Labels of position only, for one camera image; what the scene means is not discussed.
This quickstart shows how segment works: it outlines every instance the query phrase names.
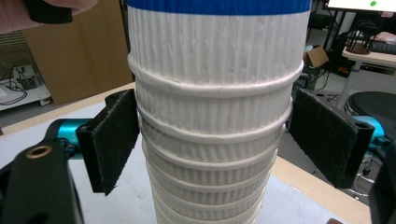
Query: black foam pad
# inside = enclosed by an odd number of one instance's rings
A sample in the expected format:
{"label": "black foam pad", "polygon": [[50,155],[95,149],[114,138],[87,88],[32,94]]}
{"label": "black foam pad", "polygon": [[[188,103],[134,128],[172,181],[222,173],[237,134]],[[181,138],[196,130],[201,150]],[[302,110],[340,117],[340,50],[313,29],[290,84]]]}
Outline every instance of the black foam pad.
{"label": "black foam pad", "polygon": [[78,128],[78,141],[93,192],[107,195],[115,188],[139,132],[133,90],[108,96],[106,108]]}
{"label": "black foam pad", "polygon": [[290,134],[336,188],[351,187],[373,131],[328,103],[324,95],[298,90]]}

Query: cardboard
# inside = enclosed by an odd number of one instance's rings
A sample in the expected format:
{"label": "cardboard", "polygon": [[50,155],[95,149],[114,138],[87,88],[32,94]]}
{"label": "cardboard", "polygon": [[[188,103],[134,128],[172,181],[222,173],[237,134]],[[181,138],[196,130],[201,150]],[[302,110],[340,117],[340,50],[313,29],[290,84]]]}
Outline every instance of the cardboard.
{"label": "cardboard", "polygon": [[98,1],[71,23],[43,25],[23,34],[57,105],[133,81],[118,1]]}
{"label": "cardboard", "polygon": [[304,53],[304,64],[319,67],[329,61],[326,51],[321,45],[312,45],[314,48]]}

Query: white table surface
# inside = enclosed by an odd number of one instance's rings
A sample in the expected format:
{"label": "white table surface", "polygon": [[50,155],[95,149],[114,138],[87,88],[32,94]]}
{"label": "white table surface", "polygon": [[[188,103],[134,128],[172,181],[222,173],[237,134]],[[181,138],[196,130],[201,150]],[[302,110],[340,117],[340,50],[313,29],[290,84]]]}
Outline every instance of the white table surface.
{"label": "white table surface", "polygon": [[[62,118],[93,118],[104,103],[68,113]],[[27,147],[38,143],[53,120],[0,137],[0,167]],[[83,161],[69,161],[81,200],[86,223],[156,223],[149,176],[141,148],[141,135],[136,143],[117,187],[105,197],[92,193]],[[340,217],[307,198],[299,190],[271,175],[256,223],[326,223]]]}

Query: cardboard box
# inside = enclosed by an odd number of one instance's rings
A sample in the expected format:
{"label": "cardboard box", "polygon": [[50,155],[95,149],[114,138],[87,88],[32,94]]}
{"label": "cardboard box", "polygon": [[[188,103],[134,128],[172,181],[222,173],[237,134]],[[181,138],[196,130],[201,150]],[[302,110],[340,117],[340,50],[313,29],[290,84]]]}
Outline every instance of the cardboard box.
{"label": "cardboard box", "polygon": [[314,48],[304,53],[304,64],[319,67],[329,61],[326,51],[321,45],[312,45]]}

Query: blue stripe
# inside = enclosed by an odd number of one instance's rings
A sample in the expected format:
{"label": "blue stripe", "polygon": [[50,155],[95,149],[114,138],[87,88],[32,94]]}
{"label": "blue stripe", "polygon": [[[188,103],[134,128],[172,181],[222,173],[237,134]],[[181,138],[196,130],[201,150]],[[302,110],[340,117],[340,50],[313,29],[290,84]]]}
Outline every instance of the blue stripe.
{"label": "blue stripe", "polygon": [[311,0],[128,0],[128,5],[171,13],[258,16],[305,12]]}

